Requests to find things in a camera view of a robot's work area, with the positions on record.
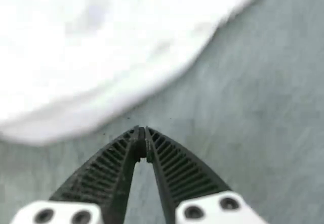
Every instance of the gray floor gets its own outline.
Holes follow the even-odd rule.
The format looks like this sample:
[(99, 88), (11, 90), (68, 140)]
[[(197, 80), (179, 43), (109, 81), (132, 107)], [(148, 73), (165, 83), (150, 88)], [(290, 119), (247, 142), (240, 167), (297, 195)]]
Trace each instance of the gray floor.
[[(270, 223), (323, 223), (323, 5), (259, 0), (185, 76), (99, 132), (40, 149), (2, 142), (0, 222), (139, 124), (187, 146)], [(139, 164), (126, 223), (164, 223), (154, 181)]]

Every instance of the white fabric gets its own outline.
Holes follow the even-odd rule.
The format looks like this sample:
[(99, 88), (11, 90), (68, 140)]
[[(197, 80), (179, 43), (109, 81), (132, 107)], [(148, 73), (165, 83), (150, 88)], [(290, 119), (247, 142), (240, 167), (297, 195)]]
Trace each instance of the white fabric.
[(0, 132), (95, 129), (181, 75), (252, 0), (0, 0)]

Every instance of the ribbed gripper pad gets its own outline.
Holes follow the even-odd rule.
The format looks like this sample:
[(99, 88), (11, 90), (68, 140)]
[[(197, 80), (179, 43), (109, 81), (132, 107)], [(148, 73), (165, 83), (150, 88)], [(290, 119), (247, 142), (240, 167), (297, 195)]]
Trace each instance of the ribbed gripper pad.
[(51, 197), (55, 201), (107, 205), (131, 150), (134, 129), (125, 132), (82, 165)]
[(174, 222), (180, 202), (230, 190), (205, 163), (179, 143), (147, 128), (151, 159), (166, 219)]

